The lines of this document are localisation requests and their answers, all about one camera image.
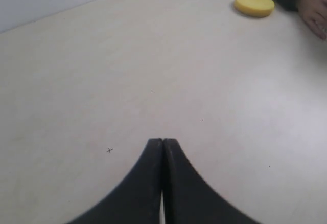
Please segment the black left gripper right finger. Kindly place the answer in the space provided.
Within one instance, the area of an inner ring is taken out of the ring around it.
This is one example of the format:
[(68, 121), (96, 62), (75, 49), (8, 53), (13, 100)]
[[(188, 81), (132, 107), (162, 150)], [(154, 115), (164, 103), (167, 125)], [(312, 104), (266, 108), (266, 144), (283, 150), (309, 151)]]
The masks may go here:
[(162, 194), (166, 223), (256, 223), (206, 183), (176, 139), (163, 140)]

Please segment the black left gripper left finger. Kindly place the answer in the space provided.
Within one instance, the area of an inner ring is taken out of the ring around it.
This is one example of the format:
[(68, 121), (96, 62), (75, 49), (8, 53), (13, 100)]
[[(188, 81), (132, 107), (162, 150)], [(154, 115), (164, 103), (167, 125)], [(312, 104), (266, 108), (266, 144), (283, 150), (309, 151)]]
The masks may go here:
[(162, 139), (150, 139), (125, 178), (71, 223), (160, 223)]

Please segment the open bare human hand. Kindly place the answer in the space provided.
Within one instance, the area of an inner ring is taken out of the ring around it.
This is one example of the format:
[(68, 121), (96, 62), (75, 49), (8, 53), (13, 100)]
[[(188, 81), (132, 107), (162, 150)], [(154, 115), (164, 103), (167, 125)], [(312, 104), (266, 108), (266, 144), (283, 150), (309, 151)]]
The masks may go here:
[(326, 40), (326, 0), (297, 0), (298, 14), (321, 40)]

